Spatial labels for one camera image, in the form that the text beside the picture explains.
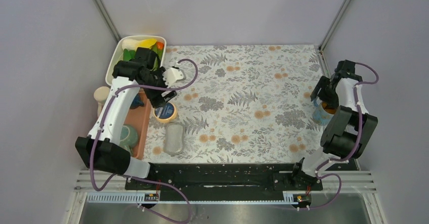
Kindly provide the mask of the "beige seahorse mug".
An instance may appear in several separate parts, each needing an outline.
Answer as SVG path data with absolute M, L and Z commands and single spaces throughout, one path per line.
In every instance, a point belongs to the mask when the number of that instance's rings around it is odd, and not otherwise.
M 109 96 L 110 88 L 101 86 L 94 91 L 93 97 L 97 102 L 97 117 L 101 115 L 104 104 Z

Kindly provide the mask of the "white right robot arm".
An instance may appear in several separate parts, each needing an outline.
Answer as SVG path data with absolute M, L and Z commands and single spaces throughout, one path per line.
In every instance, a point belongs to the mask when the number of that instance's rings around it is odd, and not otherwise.
M 289 183 L 295 189 L 314 185 L 336 163 L 359 158 L 377 127 L 378 119 L 368 112 L 362 96 L 362 86 L 371 83 L 356 74 L 357 65 L 339 61 L 331 77 L 322 76 L 312 91 L 312 102 L 320 101 L 335 113 L 325 127 L 320 148 L 294 164 Z

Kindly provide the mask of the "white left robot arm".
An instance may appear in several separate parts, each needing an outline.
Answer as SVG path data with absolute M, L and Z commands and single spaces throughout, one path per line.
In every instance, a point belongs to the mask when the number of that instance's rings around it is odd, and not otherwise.
M 165 106 L 177 95 L 164 92 L 166 69 L 159 56 L 147 48 L 137 48 L 128 61 L 118 61 L 113 69 L 109 95 L 93 128 L 86 137 L 78 137 L 75 147 L 86 167 L 116 175 L 137 177 L 144 189 L 156 185 L 157 176 L 150 171 L 150 163 L 131 156 L 122 148 L 120 134 L 134 98 L 145 85 L 144 93 L 153 108 Z

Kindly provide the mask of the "dark blue ribbed cup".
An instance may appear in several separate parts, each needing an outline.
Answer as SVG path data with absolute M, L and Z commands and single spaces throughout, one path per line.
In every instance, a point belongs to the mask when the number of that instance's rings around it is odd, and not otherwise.
M 137 109 L 139 107 L 144 107 L 144 106 L 145 106 L 145 103 L 143 102 L 143 100 L 141 98 L 141 95 L 137 94 L 134 97 L 134 99 L 133 99 L 133 101 L 132 101 L 132 103 L 130 105 L 130 109 Z

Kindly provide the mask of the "green glazed mug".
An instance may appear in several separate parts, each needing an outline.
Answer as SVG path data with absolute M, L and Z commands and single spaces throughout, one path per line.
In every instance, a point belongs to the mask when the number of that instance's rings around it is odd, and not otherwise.
M 119 146 L 127 150 L 131 156 L 134 155 L 134 147 L 138 144 L 138 133 L 137 130 L 128 124 L 122 126 L 120 134 Z

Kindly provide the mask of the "blue butterfly mug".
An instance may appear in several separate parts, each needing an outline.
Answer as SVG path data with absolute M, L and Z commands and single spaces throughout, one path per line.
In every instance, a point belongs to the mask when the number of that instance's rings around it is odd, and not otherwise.
M 315 109 L 312 113 L 312 119 L 321 126 L 327 126 L 332 117 L 336 113 L 336 109 L 328 106 L 328 104 L 320 99 L 313 101 Z

